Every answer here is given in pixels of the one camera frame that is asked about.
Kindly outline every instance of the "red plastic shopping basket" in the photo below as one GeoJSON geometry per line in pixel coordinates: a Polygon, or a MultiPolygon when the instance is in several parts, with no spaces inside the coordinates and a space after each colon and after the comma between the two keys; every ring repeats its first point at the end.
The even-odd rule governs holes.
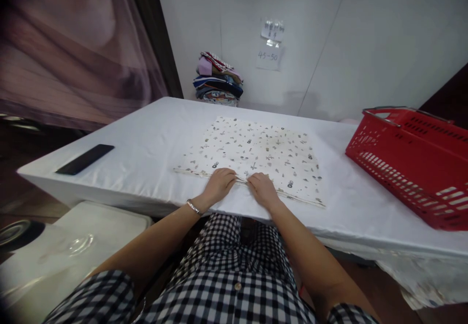
{"type": "Polygon", "coordinates": [[[346,155],[431,227],[468,230],[468,131],[409,107],[363,114],[346,155]]]}

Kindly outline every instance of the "basket handle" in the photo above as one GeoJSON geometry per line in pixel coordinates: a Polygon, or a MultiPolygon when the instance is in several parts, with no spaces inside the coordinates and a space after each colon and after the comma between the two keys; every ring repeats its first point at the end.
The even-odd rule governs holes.
{"type": "Polygon", "coordinates": [[[394,126],[400,128],[401,125],[399,124],[396,124],[396,123],[393,123],[392,121],[388,120],[388,119],[385,119],[385,118],[381,118],[377,115],[375,115],[374,113],[370,112],[372,110],[384,110],[384,109],[395,109],[395,108],[403,108],[403,109],[408,109],[408,110],[412,110],[412,111],[415,111],[415,112],[418,112],[418,113],[421,113],[421,114],[425,114],[425,115],[428,115],[429,117],[432,117],[432,118],[435,118],[435,119],[438,119],[438,120],[441,120],[443,122],[446,122],[448,124],[453,124],[453,120],[448,120],[448,119],[444,119],[444,118],[441,118],[441,117],[438,117],[438,116],[435,116],[433,114],[430,114],[426,111],[421,111],[421,110],[418,110],[418,109],[415,109],[413,107],[408,107],[408,106],[377,106],[377,107],[372,107],[372,108],[367,108],[367,109],[363,109],[362,112],[363,113],[367,113],[367,114],[370,114],[374,117],[377,117],[381,120],[384,120],[386,122],[389,122],[391,124],[393,124],[394,126]]]}

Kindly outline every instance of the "stack of folded clothes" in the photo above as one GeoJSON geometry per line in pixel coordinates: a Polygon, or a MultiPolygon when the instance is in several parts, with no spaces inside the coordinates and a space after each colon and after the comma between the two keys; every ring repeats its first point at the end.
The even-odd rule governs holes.
{"type": "Polygon", "coordinates": [[[194,79],[196,97],[207,102],[237,106],[244,92],[243,79],[233,66],[227,64],[213,53],[200,53],[194,79]]]}

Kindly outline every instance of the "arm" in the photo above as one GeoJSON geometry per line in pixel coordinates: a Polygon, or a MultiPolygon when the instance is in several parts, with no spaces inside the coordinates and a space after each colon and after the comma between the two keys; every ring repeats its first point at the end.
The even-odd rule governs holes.
{"type": "MultiPolygon", "coordinates": [[[[217,169],[211,176],[204,192],[192,199],[193,205],[206,212],[221,201],[235,183],[235,172],[228,168],[217,169]]],[[[98,266],[88,277],[105,270],[122,270],[135,283],[135,297],[166,261],[182,241],[190,228],[200,219],[188,204],[183,205],[167,217],[129,242],[117,253],[98,266]]]]}
{"type": "Polygon", "coordinates": [[[366,296],[338,261],[278,198],[269,177],[255,173],[248,181],[255,199],[270,213],[283,237],[319,318],[326,320],[333,306],[348,303],[379,320],[366,296]]]}

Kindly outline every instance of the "black and white gingham fabric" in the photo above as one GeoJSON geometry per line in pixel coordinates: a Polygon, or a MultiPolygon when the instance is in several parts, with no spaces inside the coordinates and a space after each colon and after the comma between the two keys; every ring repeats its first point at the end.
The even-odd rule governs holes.
{"type": "MultiPolygon", "coordinates": [[[[168,286],[136,323],[316,323],[300,299],[274,227],[257,223],[240,242],[240,217],[213,214],[168,286]]],[[[133,283],[118,270],[87,279],[46,323],[127,323],[135,310],[133,283]]],[[[361,308],[339,304],[330,324],[376,324],[361,308]]]]}

